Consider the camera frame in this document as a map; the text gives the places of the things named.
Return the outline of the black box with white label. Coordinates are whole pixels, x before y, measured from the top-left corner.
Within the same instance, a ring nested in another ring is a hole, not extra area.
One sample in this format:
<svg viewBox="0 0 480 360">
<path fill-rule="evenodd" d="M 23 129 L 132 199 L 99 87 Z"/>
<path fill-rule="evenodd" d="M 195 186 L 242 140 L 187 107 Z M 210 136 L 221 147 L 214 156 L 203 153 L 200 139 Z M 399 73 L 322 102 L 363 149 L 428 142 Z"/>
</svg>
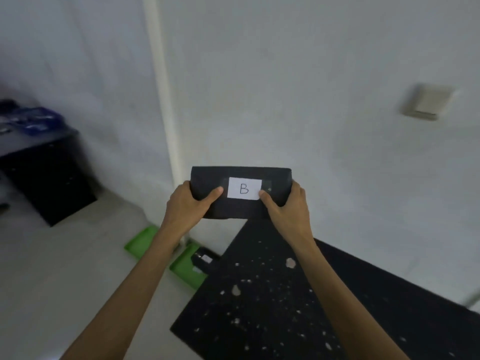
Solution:
<svg viewBox="0 0 480 360">
<path fill-rule="evenodd" d="M 259 191 L 267 192 L 282 207 L 291 193 L 292 171 L 278 167 L 193 166 L 190 191 L 196 200 L 222 187 L 222 195 L 210 205 L 205 219 L 270 219 Z"/>
</svg>

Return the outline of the white wall pipe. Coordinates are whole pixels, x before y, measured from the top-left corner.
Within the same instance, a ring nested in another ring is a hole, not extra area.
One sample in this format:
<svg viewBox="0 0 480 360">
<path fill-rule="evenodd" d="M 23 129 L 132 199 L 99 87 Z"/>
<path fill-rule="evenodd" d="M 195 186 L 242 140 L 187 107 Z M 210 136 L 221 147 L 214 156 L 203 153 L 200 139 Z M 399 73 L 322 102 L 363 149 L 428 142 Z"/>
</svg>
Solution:
<svg viewBox="0 0 480 360">
<path fill-rule="evenodd" d="M 164 125 L 172 179 L 174 186 L 177 186 L 183 182 L 181 140 L 167 66 L 167 49 L 161 24 L 160 0 L 142 0 L 142 5 L 152 53 L 155 83 Z"/>
</svg>

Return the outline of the person's right hand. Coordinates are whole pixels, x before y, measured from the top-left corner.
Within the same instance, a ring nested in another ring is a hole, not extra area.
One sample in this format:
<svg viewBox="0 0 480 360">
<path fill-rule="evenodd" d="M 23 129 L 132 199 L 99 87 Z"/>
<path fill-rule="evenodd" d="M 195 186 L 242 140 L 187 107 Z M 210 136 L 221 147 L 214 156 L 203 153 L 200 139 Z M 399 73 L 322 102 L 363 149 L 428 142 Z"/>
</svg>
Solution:
<svg viewBox="0 0 480 360">
<path fill-rule="evenodd" d="M 295 251 L 305 251 L 315 246 L 305 189 L 292 181 L 291 191 L 278 213 L 268 213 L 274 227 Z"/>
</svg>

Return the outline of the blue plastic bag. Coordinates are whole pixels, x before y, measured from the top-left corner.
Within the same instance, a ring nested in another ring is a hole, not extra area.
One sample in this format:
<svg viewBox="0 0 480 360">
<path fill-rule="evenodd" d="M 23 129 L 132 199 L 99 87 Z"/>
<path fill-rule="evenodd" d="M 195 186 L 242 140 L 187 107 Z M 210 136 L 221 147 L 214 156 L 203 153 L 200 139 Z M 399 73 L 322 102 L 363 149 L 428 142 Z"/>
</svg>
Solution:
<svg viewBox="0 0 480 360">
<path fill-rule="evenodd" d="M 21 107 L 15 100 L 0 100 L 0 122 L 28 136 L 67 127 L 64 117 L 45 107 Z"/>
</svg>

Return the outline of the green plastic tray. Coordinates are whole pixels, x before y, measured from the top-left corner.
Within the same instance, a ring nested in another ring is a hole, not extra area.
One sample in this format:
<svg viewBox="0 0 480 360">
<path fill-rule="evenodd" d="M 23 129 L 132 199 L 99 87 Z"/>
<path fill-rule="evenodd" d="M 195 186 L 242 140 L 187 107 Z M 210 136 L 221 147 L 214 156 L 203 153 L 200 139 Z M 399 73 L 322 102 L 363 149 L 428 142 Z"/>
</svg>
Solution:
<svg viewBox="0 0 480 360">
<path fill-rule="evenodd" d="M 123 249 L 131 255 L 135 260 L 140 260 L 144 253 L 150 247 L 154 236 L 159 228 L 156 225 L 150 225 L 136 234 Z"/>
<path fill-rule="evenodd" d="M 170 271 L 175 274 L 182 282 L 187 284 L 191 289 L 198 290 L 208 275 L 195 270 L 192 262 L 192 254 L 199 248 L 204 247 L 195 241 L 190 241 L 185 246 L 183 252 L 170 265 Z"/>
</svg>

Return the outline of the person's left forearm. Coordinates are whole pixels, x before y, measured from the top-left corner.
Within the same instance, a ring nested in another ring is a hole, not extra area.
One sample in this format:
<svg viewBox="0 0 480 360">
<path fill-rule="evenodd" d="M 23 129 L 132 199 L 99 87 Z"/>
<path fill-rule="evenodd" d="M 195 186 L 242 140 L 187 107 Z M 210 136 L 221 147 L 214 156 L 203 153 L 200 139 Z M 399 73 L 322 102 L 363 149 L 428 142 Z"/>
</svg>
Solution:
<svg viewBox="0 0 480 360">
<path fill-rule="evenodd" d="M 161 227 L 141 259 L 60 360 L 123 360 L 184 232 Z"/>
</svg>

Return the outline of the small black labelled box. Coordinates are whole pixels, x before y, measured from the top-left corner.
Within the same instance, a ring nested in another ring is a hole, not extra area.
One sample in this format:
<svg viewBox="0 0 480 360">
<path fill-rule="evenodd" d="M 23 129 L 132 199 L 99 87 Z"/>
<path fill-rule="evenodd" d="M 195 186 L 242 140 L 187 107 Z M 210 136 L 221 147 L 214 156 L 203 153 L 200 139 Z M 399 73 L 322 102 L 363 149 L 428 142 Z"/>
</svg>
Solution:
<svg viewBox="0 0 480 360">
<path fill-rule="evenodd" d="M 195 270 L 208 276 L 218 269 L 221 255 L 206 247 L 199 247 L 190 259 Z"/>
</svg>

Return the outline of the black cabinet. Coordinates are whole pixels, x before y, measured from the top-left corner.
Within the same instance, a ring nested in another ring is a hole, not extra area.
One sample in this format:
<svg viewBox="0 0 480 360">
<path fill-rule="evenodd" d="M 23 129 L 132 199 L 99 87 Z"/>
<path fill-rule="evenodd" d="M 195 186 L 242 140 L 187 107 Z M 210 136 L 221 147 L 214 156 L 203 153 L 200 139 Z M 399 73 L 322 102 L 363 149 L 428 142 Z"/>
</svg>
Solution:
<svg viewBox="0 0 480 360">
<path fill-rule="evenodd" d="M 0 135 L 0 171 L 50 227 L 97 201 L 71 149 L 77 135 L 69 126 Z"/>
</svg>

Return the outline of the person's left hand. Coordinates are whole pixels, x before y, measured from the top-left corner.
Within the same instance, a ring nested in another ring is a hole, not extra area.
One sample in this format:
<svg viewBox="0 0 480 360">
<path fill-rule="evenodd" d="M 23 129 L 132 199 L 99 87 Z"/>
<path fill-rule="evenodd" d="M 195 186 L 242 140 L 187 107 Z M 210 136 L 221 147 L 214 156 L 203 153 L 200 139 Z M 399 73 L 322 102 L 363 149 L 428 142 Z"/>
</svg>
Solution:
<svg viewBox="0 0 480 360">
<path fill-rule="evenodd" d="M 184 181 L 174 190 L 166 204 L 160 232 L 176 240 L 183 237 L 200 222 L 210 208 L 210 206 L 203 206 L 200 203 L 201 200 L 193 197 L 190 181 Z"/>
</svg>

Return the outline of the white wall switch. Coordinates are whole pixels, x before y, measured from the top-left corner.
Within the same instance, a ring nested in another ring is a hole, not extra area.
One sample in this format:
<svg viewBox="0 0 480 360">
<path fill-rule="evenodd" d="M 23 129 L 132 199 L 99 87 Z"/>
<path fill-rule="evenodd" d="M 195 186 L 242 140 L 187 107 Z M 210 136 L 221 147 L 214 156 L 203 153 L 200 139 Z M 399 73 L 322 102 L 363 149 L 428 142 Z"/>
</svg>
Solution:
<svg viewBox="0 0 480 360">
<path fill-rule="evenodd" d="M 400 113 L 417 120 L 438 121 L 447 110 L 455 92 L 450 86 L 418 83 L 407 93 Z"/>
</svg>

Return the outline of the person's right forearm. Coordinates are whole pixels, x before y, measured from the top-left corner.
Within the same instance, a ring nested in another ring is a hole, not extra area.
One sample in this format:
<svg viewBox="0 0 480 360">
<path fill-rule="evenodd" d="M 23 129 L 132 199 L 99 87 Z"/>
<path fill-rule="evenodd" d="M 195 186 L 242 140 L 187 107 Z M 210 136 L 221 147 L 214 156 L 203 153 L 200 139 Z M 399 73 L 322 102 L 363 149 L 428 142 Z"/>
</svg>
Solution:
<svg viewBox="0 0 480 360">
<path fill-rule="evenodd" d="M 349 360 L 410 360 L 340 279 L 312 236 L 287 241 Z"/>
</svg>

